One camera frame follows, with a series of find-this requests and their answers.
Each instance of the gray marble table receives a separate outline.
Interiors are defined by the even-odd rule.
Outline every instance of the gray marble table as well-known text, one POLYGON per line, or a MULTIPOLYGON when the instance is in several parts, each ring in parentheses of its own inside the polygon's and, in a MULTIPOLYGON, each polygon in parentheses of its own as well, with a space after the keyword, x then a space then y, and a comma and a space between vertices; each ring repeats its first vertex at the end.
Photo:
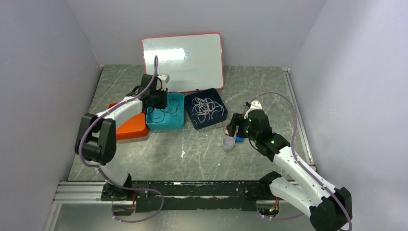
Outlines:
MULTIPOLYGON (((143 65, 105 65, 89 112, 106 110, 109 104, 123 99, 140 84, 143 74, 143 65)), ((242 112, 244 102, 258 93, 272 90, 285 96, 290 94, 280 68, 225 66, 224 76, 225 87, 218 93, 229 117, 234 112, 242 112)), ((259 100, 274 132, 290 140, 293 115, 289 104, 275 95, 265 95, 259 100)), ((224 137, 223 129, 215 126, 195 130, 185 113, 183 130, 149 131, 147 137, 118 141, 116 157, 133 180, 258 180, 273 170, 280 171, 257 153, 248 140, 235 144, 231 152, 223 151, 224 137)), ((295 149, 310 162, 301 137, 303 135, 297 134, 295 149)), ((83 166, 76 155, 68 180, 101 181, 103 178, 93 168, 83 166)))

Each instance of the white wall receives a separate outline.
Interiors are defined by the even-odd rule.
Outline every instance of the white wall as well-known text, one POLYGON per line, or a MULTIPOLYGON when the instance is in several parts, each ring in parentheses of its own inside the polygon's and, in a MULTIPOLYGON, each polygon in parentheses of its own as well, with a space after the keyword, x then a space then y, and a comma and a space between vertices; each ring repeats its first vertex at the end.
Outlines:
POLYGON ((291 67, 319 172, 354 230, 407 230, 408 1, 328 0, 291 67))
POLYGON ((99 64, 65 1, 0 1, 0 230, 42 230, 99 64))
POLYGON ((326 0, 68 0, 102 64, 143 64, 145 37, 219 32, 225 65, 289 67, 326 0))

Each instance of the teal bin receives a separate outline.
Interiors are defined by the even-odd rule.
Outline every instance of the teal bin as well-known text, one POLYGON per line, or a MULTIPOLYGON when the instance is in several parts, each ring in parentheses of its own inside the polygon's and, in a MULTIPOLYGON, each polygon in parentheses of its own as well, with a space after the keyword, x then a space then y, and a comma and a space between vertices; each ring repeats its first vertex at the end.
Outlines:
POLYGON ((173 130, 184 127, 184 96, 180 93, 167 94, 167 107, 146 110, 146 124, 150 130, 173 130))

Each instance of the whiteboard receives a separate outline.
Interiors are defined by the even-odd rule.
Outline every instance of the whiteboard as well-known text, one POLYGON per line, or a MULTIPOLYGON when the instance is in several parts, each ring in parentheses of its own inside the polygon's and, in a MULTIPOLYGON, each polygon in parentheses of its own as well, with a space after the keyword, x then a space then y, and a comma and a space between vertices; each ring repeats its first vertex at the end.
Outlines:
POLYGON ((170 75, 170 92, 224 87, 219 33, 145 38, 142 44, 146 73, 153 74, 157 55, 158 73, 170 75))

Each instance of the table surface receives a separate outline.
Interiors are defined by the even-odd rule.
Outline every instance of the table surface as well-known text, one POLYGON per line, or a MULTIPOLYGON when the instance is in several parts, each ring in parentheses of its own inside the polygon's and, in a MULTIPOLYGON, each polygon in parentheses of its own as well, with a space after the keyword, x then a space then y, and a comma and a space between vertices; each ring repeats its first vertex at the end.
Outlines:
MULTIPOLYGON (((143 65, 105 65, 89 112, 101 112, 109 104, 122 100, 140 84, 143 74, 143 65)), ((261 92, 271 90, 290 95, 281 68, 225 66, 224 76, 225 87, 218 93, 229 112, 229 118, 234 112, 241 113, 244 102, 261 92)), ((269 117, 272 130, 290 141, 293 133, 290 105, 272 94, 259 100, 269 117)), ((225 137, 222 128, 210 126, 195 130, 187 113, 184 116, 182 130, 151 130, 146 137, 117 142, 115 156, 133 180, 258 180, 271 171, 280 172, 280 168, 254 150, 248 140, 235 144, 232 151, 225 152, 222 149, 225 137)), ((303 137, 304 134, 300 136, 297 133, 295 149, 304 160, 310 162, 303 137)), ((104 179, 93 168, 83 166, 76 155, 68 180, 104 179)))

